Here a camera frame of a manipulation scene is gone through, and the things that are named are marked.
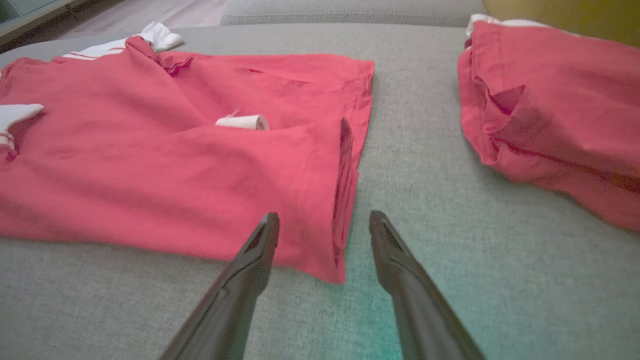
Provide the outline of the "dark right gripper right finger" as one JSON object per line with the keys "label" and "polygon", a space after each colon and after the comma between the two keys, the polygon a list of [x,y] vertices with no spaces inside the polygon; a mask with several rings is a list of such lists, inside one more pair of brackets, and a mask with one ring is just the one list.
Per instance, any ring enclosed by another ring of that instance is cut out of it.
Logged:
{"label": "dark right gripper right finger", "polygon": [[372,210],[369,232],[379,284],[391,296],[405,360],[484,360],[432,278],[389,217]]}

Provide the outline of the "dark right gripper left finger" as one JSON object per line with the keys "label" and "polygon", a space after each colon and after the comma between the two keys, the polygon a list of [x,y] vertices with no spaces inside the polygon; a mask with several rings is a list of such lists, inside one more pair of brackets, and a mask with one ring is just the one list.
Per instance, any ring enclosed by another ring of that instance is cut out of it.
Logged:
{"label": "dark right gripper left finger", "polygon": [[256,301],[274,264],[281,222],[265,214],[163,351],[162,360],[242,360]]}

